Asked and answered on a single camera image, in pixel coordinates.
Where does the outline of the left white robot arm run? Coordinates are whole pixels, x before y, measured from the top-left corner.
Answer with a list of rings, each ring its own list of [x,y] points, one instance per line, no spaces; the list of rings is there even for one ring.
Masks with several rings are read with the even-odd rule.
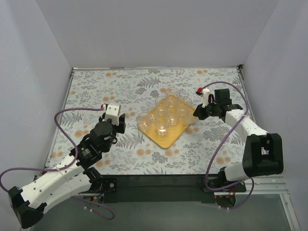
[[[103,178],[93,165],[117,143],[116,134],[125,132],[125,115],[117,119],[119,124],[115,125],[110,116],[103,115],[79,145],[51,171],[28,185],[8,190],[11,208],[23,229],[38,223],[62,201],[102,186]]]

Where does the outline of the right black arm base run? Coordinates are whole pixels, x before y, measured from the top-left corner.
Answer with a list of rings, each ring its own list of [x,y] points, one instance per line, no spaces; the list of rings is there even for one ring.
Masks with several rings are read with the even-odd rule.
[[[214,200],[218,209],[224,210],[233,210],[243,206],[252,193],[252,190],[250,190],[241,202],[236,202],[236,193],[246,192],[244,181],[227,181],[222,176],[217,176],[212,179],[199,178],[197,184],[204,193],[223,193],[223,195],[214,195]]]

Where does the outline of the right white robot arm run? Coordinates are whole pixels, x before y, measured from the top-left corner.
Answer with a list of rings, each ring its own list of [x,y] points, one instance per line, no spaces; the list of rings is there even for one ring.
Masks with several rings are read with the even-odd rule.
[[[233,128],[244,141],[244,154],[240,163],[223,167],[218,176],[206,180],[208,187],[223,190],[226,186],[251,177],[277,175],[283,172],[282,138],[277,133],[268,133],[244,115],[244,109],[233,104],[229,89],[199,88],[197,95],[203,99],[194,117],[205,120],[218,117]]]

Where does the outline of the clear glass mid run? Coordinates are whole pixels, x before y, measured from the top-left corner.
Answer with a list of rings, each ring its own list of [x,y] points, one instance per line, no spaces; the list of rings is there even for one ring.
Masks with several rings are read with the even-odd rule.
[[[164,113],[168,110],[169,105],[170,105],[170,100],[166,96],[158,96],[155,99],[155,106],[158,110],[158,113]]]
[[[180,110],[182,121],[185,125],[194,123],[195,119],[193,116],[194,109],[192,108],[193,103],[191,98],[188,96],[180,96]]]

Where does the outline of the clear glass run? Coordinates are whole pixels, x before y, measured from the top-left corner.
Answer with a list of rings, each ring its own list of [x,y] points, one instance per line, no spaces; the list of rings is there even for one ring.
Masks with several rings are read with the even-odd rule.
[[[158,116],[155,120],[156,132],[160,136],[167,135],[170,127],[170,119],[166,115]]]
[[[170,107],[167,111],[171,125],[174,126],[178,123],[181,117],[181,109],[178,107]]]
[[[169,99],[169,106],[174,107],[180,97],[180,91],[175,87],[169,87],[166,89],[165,95]]]
[[[140,113],[136,117],[136,122],[139,130],[147,132],[151,129],[153,119],[149,113]]]

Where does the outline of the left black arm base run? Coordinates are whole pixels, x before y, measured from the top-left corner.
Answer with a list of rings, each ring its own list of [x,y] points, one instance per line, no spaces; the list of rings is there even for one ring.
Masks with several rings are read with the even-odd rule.
[[[115,194],[116,191],[117,179],[107,177],[95,181],[91,184],[89,190],[81,194],[83,199],[103,204],[105,196]]]

